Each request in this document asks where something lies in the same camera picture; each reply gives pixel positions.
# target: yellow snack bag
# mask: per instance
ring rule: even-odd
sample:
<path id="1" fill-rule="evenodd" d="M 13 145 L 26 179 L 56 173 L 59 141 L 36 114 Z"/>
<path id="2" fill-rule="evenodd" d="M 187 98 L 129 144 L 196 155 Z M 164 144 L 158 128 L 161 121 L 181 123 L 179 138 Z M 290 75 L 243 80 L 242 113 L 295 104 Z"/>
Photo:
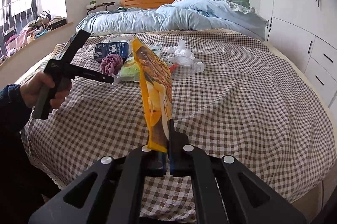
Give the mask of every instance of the yellow snack bag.
<path id="1" fill-rule="evenodd" d="M 166 63 L 139 39 L 132 41 L 134 59 L 139 66 L 145 120 L 149 129 L 147 147 L 167 153 L 169 127 L 172 117 L 172 78 Z"/>

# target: light blue duvet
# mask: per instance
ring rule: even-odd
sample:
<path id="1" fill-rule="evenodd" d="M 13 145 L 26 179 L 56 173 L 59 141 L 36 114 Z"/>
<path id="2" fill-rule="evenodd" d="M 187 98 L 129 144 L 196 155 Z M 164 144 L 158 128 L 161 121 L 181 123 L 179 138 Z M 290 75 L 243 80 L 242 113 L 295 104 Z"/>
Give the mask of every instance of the light blue duvet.
<path id="1" fill-rule="evenodd" d="M 157 9 L 131 8 L 89 14 L 76 28 L 91 36 L 167 30 L 226 28 L 265 40 L 266 21 L 227 0 L 177 0 Z"/>

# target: pink bag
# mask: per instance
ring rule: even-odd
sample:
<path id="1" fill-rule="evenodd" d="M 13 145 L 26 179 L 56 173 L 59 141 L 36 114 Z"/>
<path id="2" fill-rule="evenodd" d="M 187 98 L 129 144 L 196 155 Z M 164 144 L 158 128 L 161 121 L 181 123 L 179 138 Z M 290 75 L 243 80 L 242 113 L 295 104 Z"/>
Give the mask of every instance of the pink bag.
<path id="1" fill-rule="evenodd" d="M 7 52 L 13 48 L 16 48 L 16 40 L 11 41 L 8 45 L 6 45 Z"/>
<path id="2" fill-rule="evenodd" d="M 17 35 L 14 34 L 13 36 L 11 36 L 8 41 L 6 41 L 6 44 L 9 44 L 11 41 L 15 40 L 17 38 Z"/>
<path id="3" fill-rule="evenodd" d="M 21 30 L 19 36 L 16 38 L 16 49 L 27 44 L 28 32 L 30 30 L 31 27 L 24 27 L 23 30 Z"/>

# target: metal screw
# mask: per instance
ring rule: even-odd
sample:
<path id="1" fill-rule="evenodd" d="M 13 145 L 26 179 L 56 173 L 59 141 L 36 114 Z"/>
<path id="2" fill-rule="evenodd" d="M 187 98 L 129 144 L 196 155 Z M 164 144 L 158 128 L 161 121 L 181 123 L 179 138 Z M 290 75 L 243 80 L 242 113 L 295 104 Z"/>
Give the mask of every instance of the metal screw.
<path id="1" fill-rule="evenodd" d="M 147 145 L 144 145 L 144 146 L 142 147 L 142 151 L 143 151 L 143 152 L 149 152 L 149 151 L 152 151 L 152 150 L 149 149 L 149 148 L 147 148 Z"/>
<path id="2" fill-rule="evenodd" d="M 228 163 L 228 164 L 232 164 L 234 162 L 234 158 L 232 156 L 225 156 L 223 158 L 223 161 Z"/>
<path id="3" fill-rule="evenodd" d="M 111 157 L 103 157 L 101 158 L 101 163 L 102 164 L 110 164 L 112 162 L 112 158 Z"/>
<path id="4" fill-rule="evenodd" d="M 184 149 L 184 151 L 185 152 L 192 152 L 193 151 L 193 149 L 194 149 L 194 147 L 192 146 L 192 145 L 185 145 L 184 147 L 183 147 L 183 149 Z"/>

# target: checkered bedsheet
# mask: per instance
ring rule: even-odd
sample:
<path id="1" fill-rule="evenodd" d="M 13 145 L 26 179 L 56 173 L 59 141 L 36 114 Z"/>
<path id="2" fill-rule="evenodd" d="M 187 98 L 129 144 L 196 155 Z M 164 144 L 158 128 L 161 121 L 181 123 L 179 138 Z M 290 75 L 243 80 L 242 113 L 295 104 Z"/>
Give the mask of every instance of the checkered bedsheet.
<path id="1" fill-rule="evenodd" d="M 232 31 L 135 36 L 149 46 L 162 44 L 162 56 L 183 38 L 205 64 L 203 73 L 173 81 L 176 130 L 191 144 L 212 156 L 235 156 L 290 202 L 331 169 L 333 128 L 319 99 L 261 42 Z M 93 44 L 106 38 L 90 38 L 72 63 L 99 71 Z M 78 77 L 59 110 L 48 120 L 30 119 L 21 132 L 27 154 L 61 185 L 102 156 L 127 155 L 145 144 L 147 135 L 138 83 L 110 85 Z M 190 180 L 168 173 L 146 178 L 141 216 L 195 221 Z"/>

